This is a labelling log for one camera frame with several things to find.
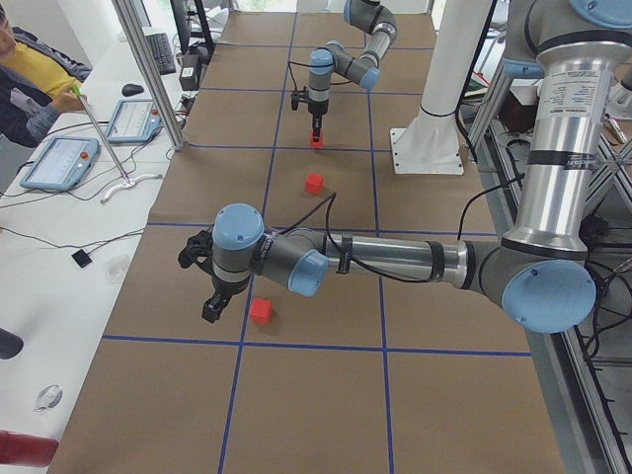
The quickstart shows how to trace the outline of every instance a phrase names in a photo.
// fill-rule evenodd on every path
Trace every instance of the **black cable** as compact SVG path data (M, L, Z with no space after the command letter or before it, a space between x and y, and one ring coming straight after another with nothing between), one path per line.
M334 241L334 237L331 234L330 231L330 225L329 225L329 217L331 214L331 210L332 210L332 206L334 205L334 201L336 200L336 192L333 192L328 198L327 200L329 201L329 205L327 205L327 210L325 211L325 232L327 233L327 238L328 240L331 242L331 244L334 246L334 248L340 253L343 254L343 250L340 248L340 246L336 243L336 241ZM376 274L380 277L385 277L388 279L394 279L395 281L401 281L402 283L428 283L430 280L429 279L416 279L416 278L404 278L404 277L400 277L400 276L396 276L393 274L388 274L386 272L383 272L382 270L373 267L369 264L366 264L365 262L357 259L354 256L350 256L350 259L352 262L354 262L356 265L358 265L359 267L362 267L363 269Z
M518 180L521 180L524 177L524 174L518 175L515 178L513 178L512 180L509 181L505 181L504 183L500 183L497 186L493 186L487 190L484 190L482 192L480 192L479 194L477 194L476 196L474 196L471 200L467 201L467 204L465 204L465 207L463 207L463 211L461 212L461 218L459 219L459 223L458 223L458 233L456 234L456 240L460 240L461 239L461 235L463 234L463 222L465 221L465 214L467 213L467 209L469 209L470 205L472 205L472 203L478 199L480 196L484 196L488 193L491 193L492 191L497 191L500 190L502 188L504 188L505 186L510 185L511 183L515 183Z
M302 66L302 67L332 67L335 66L336 64L334 64L333 62L330 64L305 64L302 62L296 62L296 61L288 61L287 62L287 67L289 69L289 77L292 80L292 83L294 85L294 91L298 91L298 84L296 83L296 78L294 77L294 71L292 70L292 64L296 65L296 66ZM345 82L332 82L329 85L330 86L344 86L345 84L351 84L354 81L345 81Z
M20 174L20 172L22 171L22 168L24 168L25 166L31 166L35 163L35 161L25 161L23 164L21 164L18 167L18 170L16 171L16 176L18 176Z
M110 123L109 121L105 120L105 121L99 121L99 124L103 124L103 125L107 125L108 123ZM60 131L64 131L64 130L68 130L70 128L76 128L77 126L83 126L83 125L92 125L91 121L84 121L83 123L75 123L74 125L68 125L68 126L64 126L62 128L58 128L56 130L51 130L49 131L44 138L53 135L54 133L58 133Z
M160 129L161 129L161 128L158 128L158 129L156 130L156 132L155 132L155 133L154 133L154 134L153 134L153 135L152 135L152 136L151 136L148 140L144 141L143 143L140 143L139 145L136 145L136 146L135 146L135 147L131 150L131 152L129 153L129 156L128 156L127 158L125 158L123 161L121 161L121 163L122 163L122 164L126 163L126 162L127 162L127 161L129 161L129 160L131 160L131 162L133 163L133 165L134 165L134 166L133 166L133 168L132 168L132 169L131 169L128 173L133 173L134 171L136 171L137 165L136 165L136 162L135 162L135 160L134 160L134 155L135 155L136 153L138 153L140 150L142 150L143 148L145 148L145 147L146 147L149 143L151 143L151 142L152 142L152 141L156 138L156 136L158 136L158 131L159 131ZM38 202L38 201L41 201L41 200L44 200L44 199L49 199L49 198L53 198L53 197L55 197L55 196L58 196L58 195L64 195L64 194L69 195L69 196L71 196L71 197L73 197L73 198L76 198L76 199L82 200L82 201L87 201L87 200L94 199L94 198L95 198L96 196L98 196L98 195L99 195L99 194L100 194L100 193L101 193L101 192L102 192L105 188L107 188L110 184L114 183L115 181L118 181L118 180L120 179L120 176L117 176L116 178L113 178L112 180L110 180L110 181L108 181L107 183L105 183L105 184L104 184L104 185L103 185L103 186L102 186L102 187L101 187L98 191L96 191L96 192L95 192L94 194L92 194L90 197L79 197L79 196L76 196L75 194L73 194L72 192L73 192L73 191L77 191L77 190L79 190L80 188L82 188L82 187L84 187L84 186L86 186L86 185L88 185L88 184L92 183L92 182L93 182L93 181L95 181L97 178L99 178L99 177L101 177L101 176L103 176L103 175L105 175L105 174L109 173L109 172L110 172L110 171L112 171L112 170L115 170L116 168L117 168L116 166L113 166L112 168L109 168L109 169L107 169L107 170L105 170L105 171L102 171L101 173L99 173L99 174L97 174L97 175L93 176L92 178L90 178L90 179L89 179L89 180L87 180L87 181L82 182L80 185L77 185L76 187L74 187L72 190L69 190L69 191L28 190L28 191L25 191L25 192L23 192L23 193L21 193L21 194L19 194L19 195L4 195L4 194L0 193L0 196L4 196L4 197L6 197L6 198L18 198L18 197L20 197L20 196L23 196L23 195L26 195L26 194L32 193L32 192L34 192L34 191L40 191L40 192L43 192L43 193L46 193L46 194L47 194L47 196L44 196L44 197L38 197L38 198L36 198L36 199L32 199L32 200L24 200L24 201L22 201L22 202L14 202L14 203L11 203L11 204L4 204L4 205L0 205L0 209L4 209L4 208L7 208L7 207L14 207L14 206L17 206L17 205L31 204L31 203L33 203L33 202Z
M594 247L602 247L604 249L632 249L632 244L597 242L594 244Z
M49 245L50 247L52 247L53 249L83 249L84 247L90 247L92 245L97 245L100 244L99 247L97 247L97 249L103 247L104 245L108 245L112 242L115 242L116 240L122 239L124 237L128 237L130 235L140 235L140 233L142 233L142 231L144 230L144 227L142 229L137 229L137 230L132 230L131 232L125 232L124 234L118 236L118 237L114 237L112 239L107 239L107 240L97 240L95 242L89 242L87 244L83 244L83 245L74 245L74 244L63 244L63 245L58 245L55 244L53 242L47 241L45 239L41 239L40 237L36 237L35 235L29 235L29 234L23 234L22 232L17 232L15 230L9 229L8 227L4 227L4 226L0 226L1 230L5 230L11 234L17 235L19 237L24 237L27 239L32 239L32 240L36 240L38 242L42 242L43 244Z
M485 39L487 38L487 31L490 29L490 25L492 23L492 19L494 18L494 11L496 10L496 4L498 0L493 0L492 5L490 6L490 10L487 14L487 18L485 19L485 26L481 32L481 36L479 36L478 44L476 45L476 49L474 51L474 56L472 57L472 62L470 63L470 67L467 71L467 75L465 76L465 82L463 83L463 88L461 89L461 95L458 98L458 102L456 104L456 109L454 110L454 119L456 120L456 127L465 138L465 142L467 143L468 148L470 149L470 153L472 153L472 160L474 163L478 163L478 156L476 155L476 150L474 146L472 146L472 142L469 138L469 134L465 129L465 125L461 123L459 117L459 111L461 109L461 104L463 99L465 98L465 93L467 92L467 86L470 83L472 73L474 72L474 68L476 67L476 61L478 60L478 56L481 54L481 50L485 45Z
M531 142L529 142L528 140L525 140L523 138L513 138L510 141L508 141L507 143L505 143L505 151L507 151L507 154L510 156L510 162L512 163L512 170L513 170L513 175L514 176L517 176L520 173L520 171L517 168L517 164L515 162L514 154L512 153L512 146L517 144L517 143L524 143L524 144L527 144L527 145L531 146ZM520 186L520 189L522 189L522 180L518 180L517 181L517 185Z
M625 285L626 289L628 290L628 294L630 295L630 298L632 299L632 285L623 277L621 276L621 273L616 273L614 271L614 269L612 269L611 267L604 265L600 262L595 262L593 260L588 260L587 261L587 270L589 270L589 272L591 273L591 275L593 276L594 279L594 275L597 275L598 277L600 277L593 269L591 269L589 267L589 265L594 265L597 267L600 267L602 269L605 269L609 272L608 276L606 278L601 278L603 280L603 284L600 284L597 286L598 288L598 293L597 293L597 300L596 303L594 304L594 311L592 313L592 335L588 338L588 340L585 342L585 351L586 351L586 356L589 359L594 358L597 353L599 352L600 349L600 340L599 340L599 335L601 333L603 333L604 331L607 331L609 329L613 329L616 328L618 326L620 326L621 324L623 324L626 321L629 321L632 319L632 311L629 315L623 315L623 313L617 313L613 310L607 309L607 308L603 308L601 303L603 301L603 299L607 296L608 290L610 288L610 286L612 285L612 283L619 278L623 284ZM598 326L598 314L600 310L605 310L605 311L609 311L612 313L615 313L619 316L624 317L623 320L621 321L617 321L616 323L613 323L611 325L608 326L603 326L603 327L599 327ZM590 353L588 353L588 349L590 348L590 346L594 343L594 348L592 349L592 351Z
M472 153L472 160L474 161L474 163L478 164L478 156L476 155L476 150L474 149L474 145L470 141L470 135L465 129L465 125L461 122L461 118L458 114L459 108L460 108L460 105L456 108L456 111L454 112L454 120L456 121L456 127L458 128L458 131L461 132L461 135L463 135L463 138L465 138L465 143L467 144L467 147L469 148L470 153Z
M95 247L90 252L88 252L88 255L92 255L96 251L98 251L99 249L104 248L106 245L112 244L113 242L116 242L117 240L124 239L125 237L134 237L136 235L142 235L143 231L144 231L144 227L142 229L133 230L131 232L127 232L126 234L122 234L119 237L115 237L114 239L110 239L110 240L107 240L105 242L102 242L97 247Z
M300 224L302 224L303 222L305 222L307 219L309 219L312 215L314 215L316 213L316 211L318 209L320 209L323 205L325 205L330 199L334 198L334 194L329 195L328 197L325 197L323 200L321 200L318 204L316 204L312 210L310 210L309 212L307 212L305 215L303 215L300 219L298 219L296 222L294 222L292 225L290 225L289 227L286 227L285 229L283 229L282 231L279 232L279 234L287 234L288 232L294 230L296 227L298 227Z

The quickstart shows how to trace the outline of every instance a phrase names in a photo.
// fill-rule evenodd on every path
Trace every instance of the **hand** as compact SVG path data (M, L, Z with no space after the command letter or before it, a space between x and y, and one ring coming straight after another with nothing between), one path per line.
M61 94L55 97L50 103L60 114L64 112L83 111L83 105L75 93L72 92L72 86L66 87Z

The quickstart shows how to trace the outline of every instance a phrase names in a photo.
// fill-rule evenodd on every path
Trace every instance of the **metal frame pole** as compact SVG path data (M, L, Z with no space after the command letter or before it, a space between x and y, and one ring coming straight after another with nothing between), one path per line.
M131 0L112 0L112 3L117 10L118 19L127 36L131 52L136 59L136 64L138 64L142 77L145 79L149 93L160 113L160 119L169 134L173 147L176 151L181 150L184 146L185 139L182 135L180 125L176 120L171 101L160 78L158 67L153 59L149 44L145 39L140 20L134 10L133 4Z
M492 83L487 90L487 94L483 97L483 103L479 107L478 113L470 128L469 136L474 148L479 145L492 119L498 115L513 81L513 79L507 77L505 74L505 67L501 61L496 67Z

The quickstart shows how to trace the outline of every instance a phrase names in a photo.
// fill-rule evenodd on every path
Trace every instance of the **wire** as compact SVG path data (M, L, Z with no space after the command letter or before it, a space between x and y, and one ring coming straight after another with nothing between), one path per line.
M523 138L513 138L505 144L505 151L507 151L507 154L510 156L510 162L512 163L514 176L517 176L519 174L519 170L517 169L517 164L515 162L515 157L514 157L514 154L512 153L512 146L517 143L524 143L531 146L531 142ZM518 180L517 184L520 186L520 189L522 189L522 180Z
M128 173L133 173L134 171L136 171L137 165L136 165L136 161L134 160L134 155L135 155L136 153L138 153L140 150L142 150L143 148L145 148L145 147L146 147L149 143L151 143L151 142L152 142L152 141L156 138L156 136L158 136L158 132L159 132L161 129L162 129L162 128L158 128L158 129L156 130L156 132L155 132L155 133L154 133L154 134L153 134L153 135L152 135L152 136L151 136L151 137L150 137L147 141L144 141L143 143L141 143L141 144L137 145L136 147L134 147L134 148L131 150L131 152L129 153L129 156L128 156L127 158L125 158L123 161L121 161L121 163L122 163L122 164L126 163L126 162L127 162L127 161L129 161L129 160L131 160L131 162L133 163L133 168L132 168L130 171L128 171ZM87 181L84 181L83 183L81 183L80 185L78 185L78 186L74 187L72 190L69 190L69 191L53 191L53 192L51 192L51 191L47 191L47 190L28 190L28 191L25 191L25 192L23 192L23 193L21 193L21 194L19 194L19 195L4 195L4 194L0 193L0 196L4 196L4 197L6 197L6 198L18 198L18 197L20 197L20 196L23 196L23 195L26 195L26 194L32 193L32 192L34 192L34 191L41 191L42 193L46 193L46 194L47 194L47 196L44 196L44 197L38 197L38 198L36 198L36 199L24 200L24 201L21 201L21 202L14 202L14 203L11 203L11 204L4 204L4 205L0 205L0 209L4 209L4 208L7 208L7 207L14 207L14 206L17 206L17 205L31 204L31 203L33 203L33 202L39 202L39 201L41 201L41 200L45 200L45 199L49 199L49 198L53 198L53 197L55 197L55 196L58 196L58 195L64 195L64 194L69 195L69 196L71 196L71 197L73 197L73 198L76 198L76 199L78 199L78 200L82 200L82 201L87 201L87 200L94 199L94 198L95 198L96 196L98 196L98 195L99 195L99 194L100 194L100 193L101 193L101 192L102 192L105 188L107 188L110 184L112 184L112 183L114 183L114 182L118 181L118 180L120 179L120 176L117 176L116 178L113 178L112 180L110 180L110 181L108 181L107 183L105 183L105 184L104 184L104 185L103 185L103 186L102 186L102 187L101 187L98 191L96 191L95 193L93 193L93 194L92 194L91 196L89 196L89 197L79 197L79 196L75 195L75 194L74 194L74 193L72 193L72 192L73 192L73 191L77 191L77 190L79 190L79 189L83 188L84 186L87 186L88 184L90 184L90 183L92 183L93 181L95 181L97 178L99 178L99 177L101 177L101 176L103 176L103 175L105 175L105 174L107 174L107 173L109 173L109 172L111 172L111 171L115 170L116 168L117 168L116 166L113 166L112 168L109 168L109 169L107 169L107 170L105 170L105 171L102 171L101 173L99 173L99 174L97 174L97 175L93 176L92 178L90 178L90 179L89 179L89 180L87 180Z
M329 201L329 204L327 205L327 210L325 211L325 232L327 233L327 238L329 239L329 241L331 242L331 244L334 246L334 248L340 253L343 254L343 250L340 248L340 246L336 243L336 241L334 240L334 237L331 234L330 231L330 225L329 225L329 217L331 214L331 210L332 210L332 206L334 205L334 201L336 200L336 192L333 192L329 197L327 197L327 199L325 199L325 201ZM405 277L401 277L401 276L397 276L395 274L390 274L390 273L386 273L383 272L382 270L373 267L369 264L366 264L365 262L357 259L354 256L350 256L350 259L352 262L354 262L356 265L358 265L359 267L362 267L363 269L376 274L380 277L385 277L388 279L394 279L395 281L401 281L403 283L428 283L430 280L429 279L416 279L416 278L405 278Z
M593 266L597 266L602 269L605 269L609 272L609 275L606 278L601 277L594 269L589 267L589 265L593 265ZM600 262L588 260L587 270L589 270L589 273L591 274L593 279L597 279L600 282L600 284L597 285L597 289L598 289L597 299L594 304L594 310L592 312L592 335L588 338L588 340L584 344L586 357L588 359L593 359L596 357L600 349L599 335L601 335L605 331L616 328L622 325L623 323L632 320L632 310L630 311L629 314L625 315L623 313L619 313L617 311L604 308L601 304L603 302L603 299L607 296L610 286L617 278L619 278L625 285L626 289L628 290L628 294L630 295L630 298L632 298L632 285L623 276L621 276L625 272L621 272L621 273L616 272L611 267L604 265ZM600 310L611 312L613 314L616 314L617 316L622 317L623 319L615 323L609 324L607 326L599 327L598 315L599 315ZM594 347L592 351L589 352L589 348L591 347L592 344L594 344Z
M135 237L136 235L142 235L144 230L145 229L143 227L142 229L132 230L131 232L127 232L126 234L120 235L119 237L115 237L114 239L107 240L107 241L99 244L97 247L92 249L90 252L88 252L88 255L92 255L96 251L98 251L99 249L104 248L106 245L112 244L113 242L116 242L117 240L124 239L125 237Z
M521 180L524 177L524 174L520 174L518 176L516 176L515 178L513 178L512 180L506 181L504 183L500 183L497 186L493 186L487 190L484 190L482 192L480 192L478 195L474 196L471 200L467 201L467 204L465 204L465 207L463 207L463 211L461 212L461 218L459 219L459 223L458 223L458 233L456 234L456 240L460 240L461 239L461 235L463 234L463 222L465 221L465 214L467 213L467 209L469 209L470 205L472 205L472 203L478 199L480 196L484 196L488 193L491 193L493 191L497 191L501 188L504 188L505 186L510 185L511 183L515 183L518 180Z
M478 156L476 155L476 150L474 149L474 145L470 141L470 135L465 129L465 125L461 122L461 118L458 113L460 107L461 106L459 104L456 108L456 111L454 111L454 120L456 121L456 127L458 128L458 131L461 132L461 135L463 135L463 138L465 138L465 143L467 143L467 147L469 148L470 153L472 153L472 160L474 161L474 163L478 164Z
M101 125L107 125L109 124L109 121L99 121L99 124ZM64 126L62 128L58 128L56 130L51 130L49 131L44 138L53 135L54 133L59 133L60 131L64 131L64 130L69 130L70 128L76 128L77 126L83 126L83 125L92 125L91 121L84 121L83 123L75 123L74 125L68 125L68 126Z
M289 77L292 80L292 84L294 85L294 91L298 91L298 84L296 83L296 78L294 77L294 71L292 70L292 64L295 66L302 66L302 67L332 67L332 66L336 66L335 63L331 62L329 64L305 64L303 62L296 62L296 61L288 61L287 62L287 67L289 69ZM354 81L345 81L345 82L332 82L330 83L330 86L344 86L345 84L351 84Z
M111 244L111 243L113 243L113 242L116 242L116 240L123 239L123 238L125 238L125 237L129 237L129 236L132 236L132 235L140 235L140 234L143 232L144 227L143 227L143 228L141 228L141 229L132 230L131 232L125 232L124 234L122 234L122 235L120 235L120 236L118 236L118 237L114 237L114 238L112 238L112 239L107 239L107 240L97 240L97 241L95 241L95 242L89 242L89 243L87 243L87 244L83 244L83 245L74 245L74 244L63 244L63 245L58 245L58 244L55 244L55 243L50 242L50 241L48 241L48 240L41 239L40 237L36 237L35 235L23 234L22 232L18 232L18 231L15 231L15 230L9 229L8 227L0 226L0 229L2 229L2 230L4 230L4 231L7 231L7 232L9 232L9 233L11 233L11 234L17 235L17 236L19 236L19 237L24 237L24 238L26 238L26 239L31 239L31 240L36 240L36 241L38 241L38 242L42 242L43 244L49 245L49 246L50 246L50 247L52 247L53 249L57 249L57 250L58 250L58 249L83 249L84 247L90 247L90 246L93 246L93 245L98 245L98 244L99 244L99 245L98 245L98 247L97 247L96 249L93 249L92 251L90 251L90 252L88 253L88 255L90 255L91 253L93 253L93 252L97 251L98 249L100 249L100 248L104 247L105 245L108 245L108 244Z
M289 227L286 227L285 229L283 229L282 231L279 232L279 234L287 234L288 232L294 230L296 227L298 227L300 224L302 224L303 222L305 222L307 219L309 219L312 215L314 215L316 213L316 211L318 211L318 209L320 209L323 205L325 205L330 199L334 198L334 194L329 195L328 197L325 197L323 200L321 200L318 204L316 204L312 210L310 210L309 212L307 212L305 215L303 215L300 219L298 219L296 222L294 222L292 225L290 225Z

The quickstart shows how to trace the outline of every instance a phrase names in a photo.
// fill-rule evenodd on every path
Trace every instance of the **person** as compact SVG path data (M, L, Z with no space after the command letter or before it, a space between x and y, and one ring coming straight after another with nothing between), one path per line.
M71 88L91 70L12 28L0 5L0 133L11 141L34 148L61 114L82 111Z

